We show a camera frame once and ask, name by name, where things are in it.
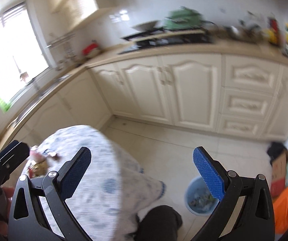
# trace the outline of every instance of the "blue gripper pad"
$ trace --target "blue gripper pad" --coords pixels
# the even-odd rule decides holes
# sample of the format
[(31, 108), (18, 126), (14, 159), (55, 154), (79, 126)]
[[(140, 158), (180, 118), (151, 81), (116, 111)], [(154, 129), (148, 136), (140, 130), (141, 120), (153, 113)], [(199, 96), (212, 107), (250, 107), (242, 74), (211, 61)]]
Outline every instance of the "blue gripper pad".
[(221, 201), (225, 194), (224, 181), (199, 147), (193, 151), (193, 162), (212, 196)]
[(90, 150), (85, 147), (80, 149), (76, 156), (71, 160), (73, 165), (61, 180), (60, 195), (63, 200), (73, 196), (92, 159)]

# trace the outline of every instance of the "drawer panel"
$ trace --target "drawer panel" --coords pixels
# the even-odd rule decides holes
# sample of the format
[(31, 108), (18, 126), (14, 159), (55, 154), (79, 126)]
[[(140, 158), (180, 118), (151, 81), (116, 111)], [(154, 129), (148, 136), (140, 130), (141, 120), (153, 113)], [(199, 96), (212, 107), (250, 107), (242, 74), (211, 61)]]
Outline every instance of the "drawer panel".
[(274, 93), (280, 66), (250, 57), (226, 55), (225, 86)]
[(217, 132), (221, 134), (257, 138), (262, 121), (219, 114)]
[(222, 88), (220, 110), (225, 114), (264, 119), (272, 101), (272, 96)]

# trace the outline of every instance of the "green appliance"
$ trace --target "green appliance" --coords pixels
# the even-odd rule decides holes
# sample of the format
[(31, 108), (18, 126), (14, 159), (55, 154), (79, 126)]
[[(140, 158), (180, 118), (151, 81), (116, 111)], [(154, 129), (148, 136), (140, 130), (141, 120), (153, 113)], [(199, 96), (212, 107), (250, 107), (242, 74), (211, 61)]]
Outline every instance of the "green appliance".
[(167, 30), (186, 30), (201, 28), (203, 16), (195, 10), (180, 6), (180, 10), (171, 11), (169, 17), (165, 17), (164, 28)]

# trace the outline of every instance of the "blue trash can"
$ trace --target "blue trash can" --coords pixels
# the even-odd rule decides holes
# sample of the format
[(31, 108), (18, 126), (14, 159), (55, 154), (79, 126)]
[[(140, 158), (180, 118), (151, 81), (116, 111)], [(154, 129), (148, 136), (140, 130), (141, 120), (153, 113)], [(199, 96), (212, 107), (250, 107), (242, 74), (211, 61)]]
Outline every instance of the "blue trash can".
[(194, 215), (209, 216), (213, 213), (214, 209), (216, 208), (217, 204), (219, 203), (219, 200), (215, 199), (214, 204), (212, 204), (212, 206), (210, 207), (210, 210), (206, 211), (206, 212), (202, 211), (198, 207), (191, 206), (190, 202), (195, 199), (195, 197), (194, 197), (195, 193), (202, 195), (203, 193), (205, 193), (205, 191), (208, 191), (208, 188), (207, 188), (207, 186), (206, 186), (206, 184), (205, 184), (205, 182), (201, 176), (194, 178), (191, 181), (191, 183), (188, 185), (188, 188), (186, 189), (185, 196), (184, 196), (185, 206)]

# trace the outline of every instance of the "round table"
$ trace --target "round table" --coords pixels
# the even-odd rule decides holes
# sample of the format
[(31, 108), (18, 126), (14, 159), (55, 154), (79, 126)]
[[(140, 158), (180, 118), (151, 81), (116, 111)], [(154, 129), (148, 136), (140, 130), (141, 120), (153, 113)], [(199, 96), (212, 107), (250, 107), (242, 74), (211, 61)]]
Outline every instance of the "round table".
[[(81, 147), (90, 149), (92, 160), (66, 204), (94, 241), (132, 240), (127, 234), (137, 230), (135, 215), (162, 197), (164, 183), (144, 175), (129, 153), (90, 126), (60, 129), (45, 139), (38, 151), (52, 150), (61, 157), (48, 161), (49, 172), (58, 171)], [(28, 165), (23, 174), (27, 174)], [(41, 203), (52, 230), (63, 236), (46, 199), (41, 198)]]

